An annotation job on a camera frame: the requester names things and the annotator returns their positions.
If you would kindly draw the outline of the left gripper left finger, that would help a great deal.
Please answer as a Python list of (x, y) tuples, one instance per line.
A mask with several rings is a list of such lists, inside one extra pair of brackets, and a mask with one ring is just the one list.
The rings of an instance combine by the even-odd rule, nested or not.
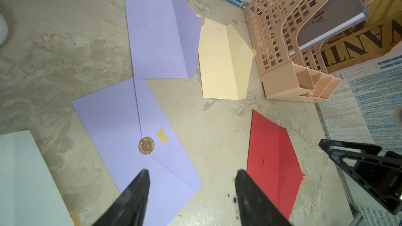
[(147, 209), (150, 176), (142, 169), (95, 226), (142, 226)]

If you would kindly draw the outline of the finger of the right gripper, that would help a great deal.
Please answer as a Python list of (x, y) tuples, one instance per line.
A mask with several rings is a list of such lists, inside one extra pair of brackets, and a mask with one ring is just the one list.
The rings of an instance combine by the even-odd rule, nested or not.
[(402, 211), (402, 156), (374, 144), (322, 139), (328, 157), (389, 213)]

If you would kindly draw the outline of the lilac envelope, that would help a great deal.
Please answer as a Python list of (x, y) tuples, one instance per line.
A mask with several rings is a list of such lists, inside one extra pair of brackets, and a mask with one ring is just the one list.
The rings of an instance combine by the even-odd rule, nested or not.
[(202, 21), (185, 0), (125, 0), (134, 78), (196, 74)]
[(149, 171), (145, 225), (168, 225), (202, 187), (144, 79), (129, 78), (72, 105), (120, 191)]

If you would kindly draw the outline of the cream envelope with seal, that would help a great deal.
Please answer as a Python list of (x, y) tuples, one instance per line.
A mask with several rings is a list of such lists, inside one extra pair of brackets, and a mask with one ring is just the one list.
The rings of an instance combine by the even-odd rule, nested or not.
[(198, 58), (204, 98), (242, 100), (247, 97), (255, 49), (251, 49), (233, 25), (205, 17)]

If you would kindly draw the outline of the red envelope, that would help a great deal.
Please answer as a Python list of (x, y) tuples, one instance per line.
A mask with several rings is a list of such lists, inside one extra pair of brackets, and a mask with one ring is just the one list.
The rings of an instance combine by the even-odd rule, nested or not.
[(286, 128), (252, 111), (247, 173), (289, 219), (305, 174)]

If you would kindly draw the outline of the white envelope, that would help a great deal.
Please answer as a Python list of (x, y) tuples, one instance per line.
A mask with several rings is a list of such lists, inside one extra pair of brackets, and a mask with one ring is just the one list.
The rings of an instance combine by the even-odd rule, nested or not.
[(73, 224), (30, 131), (1, 135), (1, 225)]

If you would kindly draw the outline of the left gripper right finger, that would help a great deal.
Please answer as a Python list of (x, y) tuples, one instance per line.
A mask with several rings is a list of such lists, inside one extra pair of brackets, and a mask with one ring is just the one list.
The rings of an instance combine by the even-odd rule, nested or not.
[(234, 180), (243, 226), (291, 226), (249, 174), (240, 169)]

